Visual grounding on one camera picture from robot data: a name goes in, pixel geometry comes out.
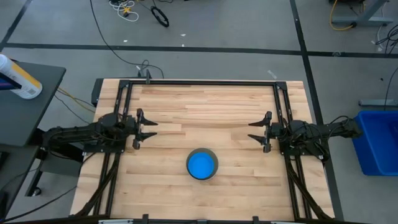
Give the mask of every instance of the gray floor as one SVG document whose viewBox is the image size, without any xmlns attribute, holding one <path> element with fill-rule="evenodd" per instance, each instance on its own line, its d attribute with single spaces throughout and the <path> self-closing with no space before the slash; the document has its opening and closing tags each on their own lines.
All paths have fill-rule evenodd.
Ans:
<svg viewBox="0 0 398 224">
<path fill-rule="evenodd" d="M 300 50 L 289 0 L 175 0 L 173 4 L 158 3 L 172 24 L 168 29 L 158 25 L 150 12 L 138 4 L 134 10 L 140 18 L 132 23 L 118 18 L 106 0 L 93 2 L 104 37 L 111 45 L 181 47 L 184 44 L 186 47 Z M 7 32 L 23 3 L 22 0 L 0 1 L 0 38 Z M 331 6 L 327 0 L 297 0 L 297 7 L 308 50 L 379 53 L 371 43 L 376 40 L 377 27 L 332 31 L 328 26 Z M 398 15 L 394 13 L 397 11 L 398 2 L 392 1 L 385 7 L 384 15 L 395 17 L 398 21 Z M 348 6 L 340 4 L 336 8 L 338 14 L 351 15 L 353 12 Z M 381 37 L 390 27 L 392 25 L 382 29 Z M 33 0 L 9 42 L 103 45 L 89 1 L 81 0 Z M 5 48 L 3 52 L 20 61 L 67 68 L 61 87 L 84 100 L 90 100 L 96 78 L 131 77 L 137 73 L 135 66 L 125 64 L 106 50 Z M 148 59 L 151 64 L 163 69 L 166 78 L 273 80 L 267 72 L 270 70 L 278 80 L 304 81 L 307 96 L 310 96 L 301 56 L 140 51 L 118 54 L 132 62 L 141 63 Z M 310 64 L 325 122 L 341 114 L 356 116 L 362 110 L 358 106 L 359 99 L 384 98 L 389 76 L 398 66 L 397 59 L 386 58 L 310 57 Z M 160 77 L 158 70 L 151 72 L 154 77 Z M 398 82 L 393 82 L 390 96 L 398 98 L 397 86 Z M 60 98 L 85 120 L 92 119 L 92 114 L 68 98 Z M 53 100 L 40 128 L 47 130 L 54 126 L 82 124 L 59 101 Z M 395 189 L 398 189 L 398 178 L 363 175 L 350 140 L 334 138 L 330 146 L 345 220 L 397 222 L 398 194 Z M 30 178 L 31 175 L 9 217 L 45 203 L 77 182 L 73 177 L 45 174 L 39 183 L 44 190 L 43 195 L 26 198 L 23 194 Z M 65 217 L 72 200 L 73 192 L 19 220 Z"/>
</svg>

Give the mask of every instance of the white bottle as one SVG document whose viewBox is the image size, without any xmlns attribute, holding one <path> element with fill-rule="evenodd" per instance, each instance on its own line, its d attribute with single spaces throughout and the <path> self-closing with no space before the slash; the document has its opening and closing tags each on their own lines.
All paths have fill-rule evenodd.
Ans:
<svg viewBox="0 0 398 224">
<path fill-rule="evenodd" d="M 33 99 L 42 92 L 39 81 L 3 54 L 0 54 L 0 72 L 21 85 L 21 89 L 11 91 L 23 99 Z"/>
</svg>

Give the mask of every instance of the yellow label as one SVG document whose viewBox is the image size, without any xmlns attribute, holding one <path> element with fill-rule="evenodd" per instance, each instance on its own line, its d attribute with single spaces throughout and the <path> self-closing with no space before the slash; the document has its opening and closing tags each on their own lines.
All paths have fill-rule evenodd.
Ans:
<svg viewBox="0 0 398 224">
<path fill-rule="evenodd" d="M 22 75 L 26 80 L 30 81 L 31 84 L 33 84 L 34 86 L 36 86 L 37 88 L 40 88 L 40 83 L 39 81 L 37 81 L 35 78 L 33 78 L 31 75 L 29 75 L 27 72 L 25 72 L 25 70 L 23 70 L 20 66 L 18 66 L 16 63 L 11 62 L 12 63 L 12 67 L 11 69 L 13 69 L 14 71 L 16 71 L 17 73 L 19 73 L 20 75 Z"/>
</svg>

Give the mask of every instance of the butcher block tabletop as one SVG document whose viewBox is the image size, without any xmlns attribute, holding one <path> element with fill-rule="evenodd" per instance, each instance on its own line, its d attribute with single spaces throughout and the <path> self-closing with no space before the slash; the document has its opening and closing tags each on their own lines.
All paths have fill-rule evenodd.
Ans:
<svg viewBox="0 0 398 224">
<path fill-rule="evenodd" d="M 303 83 L 286 83 L 293 119 L 312 123 Z M 104 79 L 95 121 L 113 112 L 118 84 L 119 79 Z M 279 94 L 286 118 L 284 98 L 281 91 Z M 150 219 L 252 220 L 258 216 L 260 220 L 294 220 L 278 142 L 271 140 L 271 152 L 265 154 L 248 137 L 264 135 L 265 127 L 248 124 L 260 121 L 267 111 L 272 112 L 272 122 L 278 122 L 271 86 L 134 85 L 129 114 L 135 116 L 138 108 L 159 124 L 143 130 L 158 134 L 142 142 L 140 150 L 132 148 L 133 136 L 127 140 L 111 218 L 149 214 Z M 211 149 L 218 158 L 218 171 L 210 180 L 196 180 L 187 171 L 187 157 L 199 147 Z M 103 156 L 95 154 L 81 168 L 71 214 L 96 190 Z M 302 165 L 308 191 L 334 217 L 322 163 L 316 157 L 302 156 Z M 304 217 L 302 198 L 296 191 Z"/>
</svg>

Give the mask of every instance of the yellow cable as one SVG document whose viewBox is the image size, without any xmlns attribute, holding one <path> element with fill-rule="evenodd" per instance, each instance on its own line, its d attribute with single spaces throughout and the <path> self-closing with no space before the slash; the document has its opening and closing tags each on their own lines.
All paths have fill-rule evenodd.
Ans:
<svg viewBox="0 0 398 224">
<path fill-rule="evenodd" d="M 71 94 L 69 94 L 67 91 L 63 90 L 61 87 L 58 87 L 58 89 L 60 91 L 62 91 L 64 94 L 68 95 L 71 99 L 73 99 L 78 105 L 80 105 L 82 108 L 95 113 L 95 111 L 91 110 L 90 108 L 87 108 L 85 105 L 81 104 L 79 101 L 76 100 L 76 98 L 74 96 L 72 96 Z"/>
<path fill-rule="evenodd" d="M 333 7 L 332 7 L 332 9 L 331 9 L 331 11 L 330 11 L 330 16 L 329 16 L 329 25 L 330 25 L 330 27 L 331 27 L 332 29 L 334 29 L 334 30 L 337 30 L 337 31 L 344 31 L 344 30 L 349 30 L 349 29 L 353 28 L 352 25 L 350 25 L 350 26 L 348 26 L 348 27 L 345 27 L 345 28 L 336 28 L 336 27 L 333 27 L 333 25 L 331 24 L 331 18 L 332 18 L 332 15 L 333 15 L 333 11 L 335 10 L 336 4 L 337 4 L 337 0 L 336 0 L 335 3 L 333 4 Z"/>
</svg>

